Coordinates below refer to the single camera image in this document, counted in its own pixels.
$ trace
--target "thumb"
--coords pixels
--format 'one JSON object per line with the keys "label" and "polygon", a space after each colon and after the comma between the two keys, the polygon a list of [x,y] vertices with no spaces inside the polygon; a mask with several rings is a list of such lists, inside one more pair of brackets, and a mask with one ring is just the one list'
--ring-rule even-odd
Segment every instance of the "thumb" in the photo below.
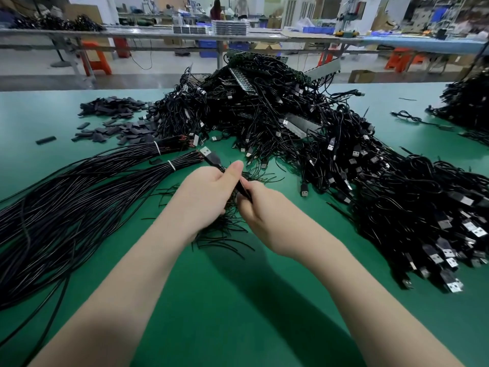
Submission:
{"label": "thumb", "polygon": [[239,179],[241,178],[241,172],[243,171],[243,162],[238,160],[234,161],[229,165],[229,167],[226,169],[225,173],[223,176],[219,178],[217,183],[220,185],[223,191],[231,195],[231,193],[234,191],[234,188],[236,187],[236,184],[238,184]]}

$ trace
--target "white air conditioner unit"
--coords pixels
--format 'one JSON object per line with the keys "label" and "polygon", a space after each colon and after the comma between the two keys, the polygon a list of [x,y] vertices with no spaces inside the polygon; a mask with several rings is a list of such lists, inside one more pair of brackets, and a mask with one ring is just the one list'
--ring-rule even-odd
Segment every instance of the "white air conditioner unit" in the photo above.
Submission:
{"label": "white air conditioner unit", "polygon": [[313,18],[316,0],[284,0],[282,29],[293,26],[299,19]]}

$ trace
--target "white shirt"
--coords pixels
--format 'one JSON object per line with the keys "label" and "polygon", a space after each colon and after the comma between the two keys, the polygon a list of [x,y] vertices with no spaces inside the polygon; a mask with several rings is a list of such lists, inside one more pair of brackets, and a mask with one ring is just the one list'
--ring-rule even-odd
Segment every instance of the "white shirt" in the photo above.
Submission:
{"label": "white shirt", "polygon": [[235,13],[240,17],[242,15],[249,15],[249,7],[247,0],[236,0],[236,5],[234,6]]}

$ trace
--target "person's left hand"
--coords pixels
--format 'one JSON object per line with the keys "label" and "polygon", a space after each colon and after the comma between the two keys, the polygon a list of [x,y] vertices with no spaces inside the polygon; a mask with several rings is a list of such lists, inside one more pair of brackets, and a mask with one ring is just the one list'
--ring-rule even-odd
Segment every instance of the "person's left hand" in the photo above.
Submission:
{"label": "person's left hand", "polygon": [[242,161],[233,162],[225,173],[213,166],[199,167],[185,178],[157,221],[177,229],[189,243],[223,213],[242,170]]}

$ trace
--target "forearm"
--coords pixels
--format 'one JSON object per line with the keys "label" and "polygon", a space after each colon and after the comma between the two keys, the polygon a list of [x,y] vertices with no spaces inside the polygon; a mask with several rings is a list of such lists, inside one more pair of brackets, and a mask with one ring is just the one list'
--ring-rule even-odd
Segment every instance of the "forearm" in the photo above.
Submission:
{"label": "forearm", "polygon": [[129,365],[184,240],[160,216],[31,365]]}
{"label": "forearm", "polygon": [[311,223],[302,242],[297,260],[330,292],[368,365],[462,366],[339,240]]}

